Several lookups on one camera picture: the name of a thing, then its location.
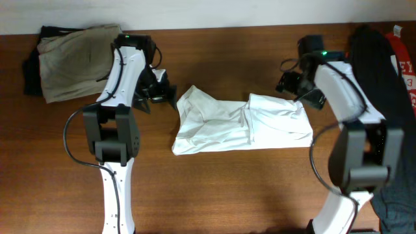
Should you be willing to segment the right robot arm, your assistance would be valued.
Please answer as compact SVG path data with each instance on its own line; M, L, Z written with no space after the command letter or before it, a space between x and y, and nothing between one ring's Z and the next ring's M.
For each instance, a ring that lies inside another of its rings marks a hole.
M342 52L301 52L293 61L300 72L282 68L277 91L293 93L296 100L318 109L329 103L336 117L335 123L315 134L309 147L313 173L329 194L305 232L353 233L361 208L395 178L404 131L372 105ZM319 137L335 128L340 133L328 159L327 183L317 170L313 152Z

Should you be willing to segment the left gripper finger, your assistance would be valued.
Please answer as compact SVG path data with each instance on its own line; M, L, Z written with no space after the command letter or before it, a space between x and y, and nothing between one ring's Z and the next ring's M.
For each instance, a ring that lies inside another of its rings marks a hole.
M151 113L151 109L150 109L150 106L148 105L148 102L147 102L146 98L136 98L136 99L134 99L132 106L135 109L138 109L142 112L145 112L146 114Z
M172 85L168 87L166 97L168 98L169 104L174 110L177 110L177 86Z

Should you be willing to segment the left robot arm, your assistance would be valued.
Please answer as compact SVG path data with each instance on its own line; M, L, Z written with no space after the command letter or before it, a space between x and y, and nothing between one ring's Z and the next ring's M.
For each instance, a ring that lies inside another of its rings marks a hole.
M176 86L166 70L154 66L160 50L148 35L120 34L114 60L96 104L83 111L88 148L103 182L104 233L135 233L131 174L140 149L134 109L150 112L150 103L176 106Z

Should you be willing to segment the white robot print t-shirt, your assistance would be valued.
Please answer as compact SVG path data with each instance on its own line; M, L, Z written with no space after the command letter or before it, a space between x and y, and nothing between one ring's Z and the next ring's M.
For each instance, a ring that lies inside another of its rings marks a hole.
M313 129L300 102L250 94L222 101L195 86L178 100L174 155L233 150L307 148Z

